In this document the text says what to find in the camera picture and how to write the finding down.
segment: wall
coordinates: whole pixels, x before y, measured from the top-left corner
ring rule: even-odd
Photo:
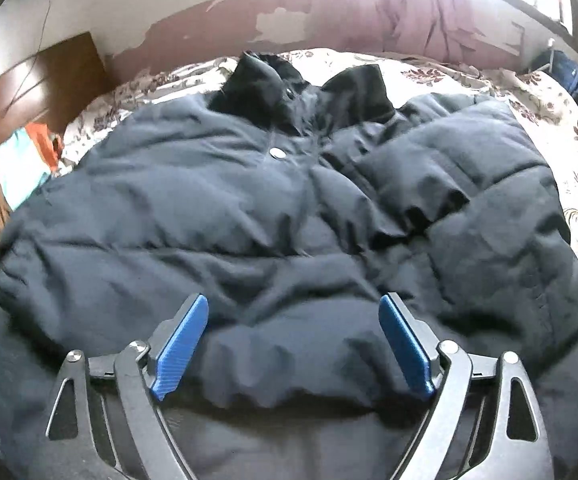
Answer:
[[[527,67],[550,38],[556,49],[578,62],[578,53],[549,29],[501,0],[472,0],[474,21],[487,41],[518,56],[518,67]],[[505,67],[517,70],[513,66]]]
[[[5,0],[0,7],[0,75],[38,48],[89,30],[88,0],[51,0],[51,9],[40,36],[49,0]]]
[[[48,0],[7,0],[0,9],[0,73],[37,48]],[[482,34],[468,62],[527,66],[553,34],[501,0],[472,0]],[[305,35],[311,0],[53,0],[42,47],[90,30],[108,69],[127,80],[242,50],[317,46]],[[556,38],[562,48],[578,55]]]

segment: blue gripper pad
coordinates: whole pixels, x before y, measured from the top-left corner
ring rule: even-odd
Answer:
[[[380,300],[378,321],[407,386],[416,397],[428,400],[436,391],[431,381],[431,362],[413,329],[387,295]]]
[[[208,319],[207,298],[198,295],[156,359],[156,379],[151,392],[158,400],[162,401],[166,394],[178,387]]]

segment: turquoise fabric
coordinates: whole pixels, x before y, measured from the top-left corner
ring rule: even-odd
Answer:
[[[49,166],[24,128],[0,144],[0,186],[11,210],[18,208],[50,175]]]

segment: pink curtain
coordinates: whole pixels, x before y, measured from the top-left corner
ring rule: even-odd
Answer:
[[[307,23],[318,46],[456,63],[473,31],[469,0],[313,0]]]

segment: bed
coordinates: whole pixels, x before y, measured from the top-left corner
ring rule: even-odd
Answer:
[[[578,257],[578,108],[573,99],[544,73],[516,75],[506,70],[478,71],[467,66],[448,66],[421,57],[339,53],[327,49],[298,50],[281,54],[314,85],[352,66],[377,64],[387,95],[394,107],[413,96],[486,94],[509,104],[517,120],[551,166],[560,202],[570,227],[572,250]],[[64,150],[57,176],[73,170],[89,150],[138,108],[173,100],[196,92],[219,90],[237,66],[237,58],[221,57],[158,75],[140,74],[131,82],[90,102],[69,124],[62,116]],[[103,88],[99,83],[94,94]],[[69,108],[74,111],[75,104]],[[27,114],[25,120],[36,115]],[[43,116],[51,121],[48,115]]]
[[[88,103],[112,88],[88,32],[40,51],[0,76],[0,146],[31,122],[62,136]]]

